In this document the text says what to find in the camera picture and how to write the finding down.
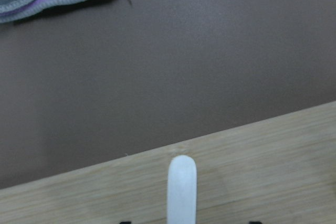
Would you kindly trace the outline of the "white ceramic spoon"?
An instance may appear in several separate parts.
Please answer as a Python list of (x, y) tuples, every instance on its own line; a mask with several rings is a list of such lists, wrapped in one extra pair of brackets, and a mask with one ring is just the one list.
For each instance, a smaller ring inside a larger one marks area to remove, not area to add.
[(195, 224), (197, 169), (195, 161), (180, 155), (170, 162), (167, 175), (167, 224)]

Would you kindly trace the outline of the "bamboo cutting board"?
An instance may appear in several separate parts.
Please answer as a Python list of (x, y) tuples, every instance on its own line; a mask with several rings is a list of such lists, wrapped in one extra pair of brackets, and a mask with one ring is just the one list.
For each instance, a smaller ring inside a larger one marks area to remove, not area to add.
[(335, 223), (333, 102), (3, 189), (1, 223), (165, 223), (181, 154), (198, 223)]

